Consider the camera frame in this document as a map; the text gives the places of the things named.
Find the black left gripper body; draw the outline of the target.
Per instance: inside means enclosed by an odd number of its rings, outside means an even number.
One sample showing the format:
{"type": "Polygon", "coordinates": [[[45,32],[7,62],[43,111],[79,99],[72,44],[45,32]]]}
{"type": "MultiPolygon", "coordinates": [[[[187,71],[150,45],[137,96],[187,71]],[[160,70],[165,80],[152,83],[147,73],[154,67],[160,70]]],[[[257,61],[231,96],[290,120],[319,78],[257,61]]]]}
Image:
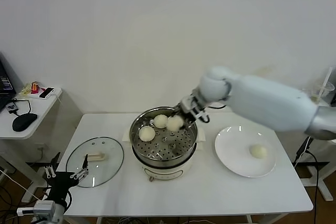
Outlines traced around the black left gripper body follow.
{"type": "Polygon", "coordinates": [[[74,172],[56,172],[55,177],[47,178],[47,183],[51,187],[47,200],[65,202],[67,192],[77,186],[79,180],[74,172]]]}

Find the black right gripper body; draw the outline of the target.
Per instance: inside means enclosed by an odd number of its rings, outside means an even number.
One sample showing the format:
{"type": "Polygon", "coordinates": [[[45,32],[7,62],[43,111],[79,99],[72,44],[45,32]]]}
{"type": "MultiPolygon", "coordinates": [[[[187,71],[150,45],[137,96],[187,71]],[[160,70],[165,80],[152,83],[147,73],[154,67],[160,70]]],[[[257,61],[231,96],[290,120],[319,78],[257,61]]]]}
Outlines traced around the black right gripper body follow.
{"type": "Polygon", "coordinates": [[[201,94],[200,90],[192,90],[189,97],[189,110],[191,113],[200,113],[204,111],[210,102],[201,94]]]}

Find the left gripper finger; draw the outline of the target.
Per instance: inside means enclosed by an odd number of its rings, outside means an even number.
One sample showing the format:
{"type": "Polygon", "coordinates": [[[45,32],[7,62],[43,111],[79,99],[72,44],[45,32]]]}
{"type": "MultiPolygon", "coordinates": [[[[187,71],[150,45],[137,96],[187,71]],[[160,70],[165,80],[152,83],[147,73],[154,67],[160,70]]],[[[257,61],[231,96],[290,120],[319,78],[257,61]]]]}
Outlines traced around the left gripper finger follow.
{"type": "Polygon", "coordinates": [[[56,156],[51,159],[49,164],[44,166],[44,179],[50,179],[56,177],[56,170],[58,167],[59,156],[60,152],[58,152],[56,156]]]}
{"type": "Polygon", "coordinates": [[[88,169],[88,155],[85,155],[84,162],[82,164],[82,168],[79,172],[72,174],[70,176],[71,179],[81,181],[89,174],[88,169]]]}

